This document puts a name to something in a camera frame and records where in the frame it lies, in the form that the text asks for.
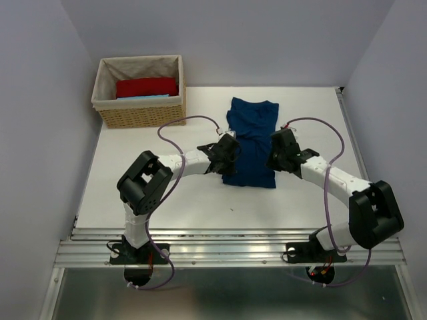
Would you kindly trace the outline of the dark blue t shirt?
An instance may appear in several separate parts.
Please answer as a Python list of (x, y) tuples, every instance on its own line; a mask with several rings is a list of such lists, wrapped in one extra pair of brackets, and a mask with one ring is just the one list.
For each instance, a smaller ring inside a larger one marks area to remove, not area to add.
[(234, 97), (226, 119), (242, 149), (236, 173), (223, 175), (225, 185), (275, 189), (275, 171), (266, 167), (271, 134), (276, 130), (279, 105), (270, 101), (252, 103)]

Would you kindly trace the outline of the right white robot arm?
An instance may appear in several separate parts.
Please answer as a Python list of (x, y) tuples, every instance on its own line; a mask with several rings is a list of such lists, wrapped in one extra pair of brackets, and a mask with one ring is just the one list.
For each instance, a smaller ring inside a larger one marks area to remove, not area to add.
[(372, 249), (404, 228), (394, 192), (387, 182), (357, 178), (330, 165), (316, 151), (300, 149), (290, 129), (272, 134), (267, 166), (321, 187), (325, 197), (332, 195), (348, 208), (347, 221), (336, 225), (327, 221), (323, 229), (310, 235), (305, 246), (312, 259), (322, 260), (331, 250), (353, 245)]

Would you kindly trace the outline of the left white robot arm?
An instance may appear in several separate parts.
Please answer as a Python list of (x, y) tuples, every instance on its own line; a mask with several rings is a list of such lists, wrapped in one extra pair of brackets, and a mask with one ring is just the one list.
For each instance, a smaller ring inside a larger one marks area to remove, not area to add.
[(127, 257), (135, 263), (147, 258), (149, 236), (145, 226), (149, 216), (160, 206), (170, 182), (190, 175), (233, 174), (240, 151), (236, 133), (226, 131), (220, 134), (217, 142), (187, 153), (161, 156), (151, 151), (141, 153), (117, 182), (125, 209), (122, 241)]

